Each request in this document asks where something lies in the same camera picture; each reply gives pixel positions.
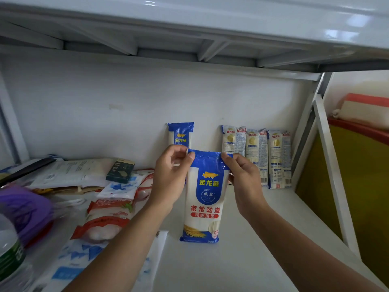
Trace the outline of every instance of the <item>upper shelf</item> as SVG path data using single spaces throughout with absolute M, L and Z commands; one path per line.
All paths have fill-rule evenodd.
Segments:
M 0 5 L 1 44 L 304 72 L 389 68 L 386 0 L 0 0 Z

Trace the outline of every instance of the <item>plastic bottle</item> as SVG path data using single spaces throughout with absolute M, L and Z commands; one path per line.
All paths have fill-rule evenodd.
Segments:
M 0 213 L 0 291 L 27 291 L 33 282 L 32 266 L 25 262 L 25 253 L 14 225 Z

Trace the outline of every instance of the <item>yellow panel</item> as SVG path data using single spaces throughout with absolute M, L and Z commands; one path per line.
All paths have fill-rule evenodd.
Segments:
M 330 128 L 362 260 L 389 286 L 389 146 Z M 296 193 L 342 238 L 319 136 Z

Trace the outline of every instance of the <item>hand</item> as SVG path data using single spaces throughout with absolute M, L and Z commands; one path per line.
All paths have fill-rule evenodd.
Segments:
M 153 188 L 147 204 L 161 206 L 168 214 L 173 204 L 180 197 L 184 188 L 185 177 L 194 160 L 194 152 L 186 154 L 186 146 L 169 146 L 158 158 L 155 171 Z
M 234 154 L 231 158 L 223 152 L 221 158 L 233 174 L 229 179 L 234 185 L 236 205 L 240 214 L 248 220 L 253 210 L 268 208 L 269 205 L 262 193 L 258 167 L 241 154 Z

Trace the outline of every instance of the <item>small box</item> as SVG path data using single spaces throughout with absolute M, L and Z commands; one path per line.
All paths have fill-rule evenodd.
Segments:
M 134 169 L 134 166 L 134 161 L 117 159 L 111 170 L 108 172 L 105 180 L 128 183 L 129 178 L 131 177 L 131 171 Z

